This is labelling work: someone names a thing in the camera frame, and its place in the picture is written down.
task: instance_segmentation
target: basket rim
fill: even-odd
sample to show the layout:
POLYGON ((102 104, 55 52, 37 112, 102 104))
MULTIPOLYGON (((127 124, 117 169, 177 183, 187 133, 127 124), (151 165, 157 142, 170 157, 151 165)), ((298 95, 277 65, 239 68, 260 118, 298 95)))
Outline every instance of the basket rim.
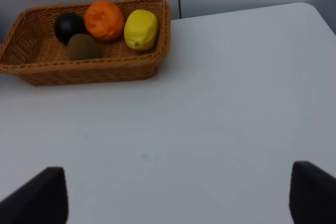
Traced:
MULTIPOLYGON (((165 12, 165 18, 163 22, 165 26, 165 43, 160 48, 156 48, 153 53, 144 54, 137 57, 125 57, 125 58, 98 58, 90 60, 77 60, 77 61, 55 61, 55 62, 40 62, 40 63, 28 63, 21 65, 4 65, 0 64, 0 72, 10 74, 32 74, 43 73, 52 71, 67 71, 67 70, 99 70, 99 69, 115 69, 115 68, 132 68, 143 67, 146 65, 159 64, 170 48, 170 22, 171 22, 171 10, 168 1, 166 0, 121 0, 114 1, 115 4, 132 4, 138 2, 161 2, 163 11, 165 12)), ((0 46, 0 60, 6 53, 14 35, 17 33, 20 24, 24 21, 25 16, 36 10, 48 10, 48 9, 60 9, 68 7, 83 7, 89 6, 90 3, 83 4, 67 4, 67 5, 46 5, 31 7, 23 11, 15 20, 11 30, 6 36, 5 40, 0 46)))

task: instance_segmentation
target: table surface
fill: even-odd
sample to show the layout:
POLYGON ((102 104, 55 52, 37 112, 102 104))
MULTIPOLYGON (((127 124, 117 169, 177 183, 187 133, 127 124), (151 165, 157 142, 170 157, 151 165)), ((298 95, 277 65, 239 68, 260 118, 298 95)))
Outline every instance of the table surface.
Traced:
POLYGON ((0 198, 65 168, 70 224, 292 223, 291 166, 336 174, 336 36, 290 4, 172 21, 159 73, 0 76, 0 198))

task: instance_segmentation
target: yellow lemon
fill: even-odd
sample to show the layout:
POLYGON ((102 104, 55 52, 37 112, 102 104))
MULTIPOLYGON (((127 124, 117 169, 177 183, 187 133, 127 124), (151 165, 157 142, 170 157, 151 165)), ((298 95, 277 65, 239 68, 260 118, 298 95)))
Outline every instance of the yellow lemon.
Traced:
POLYGON ((148 50, 154 46, 158 34, 157 17, 148 10, 135 10, 125 24, 126 44, 135 50, 148 50))

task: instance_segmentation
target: orange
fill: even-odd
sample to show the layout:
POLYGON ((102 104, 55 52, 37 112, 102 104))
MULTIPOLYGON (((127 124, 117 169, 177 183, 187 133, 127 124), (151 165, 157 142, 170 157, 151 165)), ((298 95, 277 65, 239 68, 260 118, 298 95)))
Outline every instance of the orange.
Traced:
POLYGON ((85 12, 84 22, 94 38, 106 42, 117 39, 124 29, 124 19, 119 7, 110 1, 93 2, 85 12))

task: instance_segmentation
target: fruit basket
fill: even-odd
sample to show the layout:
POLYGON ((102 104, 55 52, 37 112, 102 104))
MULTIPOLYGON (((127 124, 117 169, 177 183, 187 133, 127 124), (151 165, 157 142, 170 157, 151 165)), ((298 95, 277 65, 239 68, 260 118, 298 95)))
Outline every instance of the fruit basket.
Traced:
POLYGON ((155 46, 148 51, 129 48, 123 36, 101 43, 102 58, 69 61, 67 48, 54 33, 58 15, 83 16, 90 4, 33 7, 21 13, 0 48, 0 72, 35 85, 64 85, 144 80, 152 77, 170 47, 171 11, 166 0, 116 1, 123 17, 136 9, 149 10, 159 22, 155 46))

